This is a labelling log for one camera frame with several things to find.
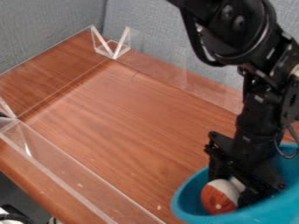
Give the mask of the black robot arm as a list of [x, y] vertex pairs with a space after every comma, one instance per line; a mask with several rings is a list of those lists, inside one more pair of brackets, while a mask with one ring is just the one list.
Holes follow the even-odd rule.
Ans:
[[299, 122], [299, 42], [276, 22], [269, 0], [165, 0], [179, 10], [191, 48], [212, 66], [235, 66], [244, 78], [236, 132], [209, 133], [209, 179], [233, 177], [247, 207], [285, 189], [273, 158]]

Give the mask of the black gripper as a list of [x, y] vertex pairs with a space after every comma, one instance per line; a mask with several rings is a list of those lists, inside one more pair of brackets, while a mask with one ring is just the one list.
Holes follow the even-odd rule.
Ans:
[[233, 137], [211, 131], [205, 152], [209, 155], [208, 178], [235, 177], [240, 183], [237, 207], [249, 207], [285, 189], [285, 181], [273, 165], [284, 129], [275, 110], [244, 110], [236, 120]]

